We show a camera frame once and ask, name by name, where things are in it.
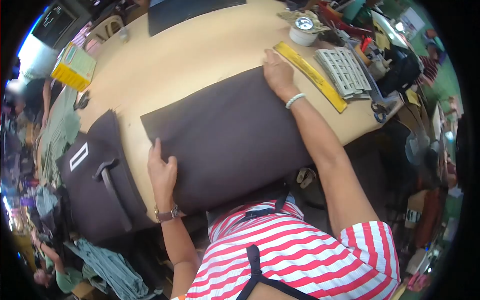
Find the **scissors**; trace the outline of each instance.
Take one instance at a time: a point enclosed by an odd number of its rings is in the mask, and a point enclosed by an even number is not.
[[[375,120],[377,120],[377,122],[379,122],[380,124],[383,124],[387,121],[387,115],[392,111],[391,108],[386,108],[380,104],[376,104],[373,102],[370,107],[374,112],[373,116],[375,117]]]

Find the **slipper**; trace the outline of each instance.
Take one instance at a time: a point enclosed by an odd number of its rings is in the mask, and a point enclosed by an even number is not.
[[[297,183],[301,183],[308,175],[309,168],[301,168],[297,175]]]
[[[304,189],[306,188],[315,178],[317,178],[317,175],[312,169],[308,169],[308,174],[305,177],[305,179],[301,182],[300,188]]]

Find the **ruler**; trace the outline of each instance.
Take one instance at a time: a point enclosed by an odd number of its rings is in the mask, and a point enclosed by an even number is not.
[[[284,42],[276,44],[273,48],[307,76],[338,112],[341,113],[347,108],[345,100],[300,54]]]

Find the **screen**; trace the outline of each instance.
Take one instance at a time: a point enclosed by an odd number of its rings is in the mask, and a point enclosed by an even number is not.
[[[32,34],[50,47],[54,47],[57,40],[76,18],[70,15],[60,4],[54,4],[47,14],[38,22]]]

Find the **work table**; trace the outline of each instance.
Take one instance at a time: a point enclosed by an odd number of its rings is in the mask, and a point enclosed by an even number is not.
[[[276,13],[284,4],[273,0],[251,0],[207,13],[155,36],[148,34],[145,14],[127,25],[130,41],[123,44],[115,34],[93,56],[97,59],[88,90],[91,100],[81,117],[81,130],[106,110],[118,116],[123,149],[137,188],[155,220],[154,197],[147,173],[147,138],[140,116],[225,78],[262,65],[264,49],[284,41],[316,68],[330,84],[325,71],[314,60],[315,47],[293,43],[289,25]],[[312,105],[324,116],[343,145],[381,127],[370,100],[348,104],[339,114],[323,94],[295,69],[294,81]]]

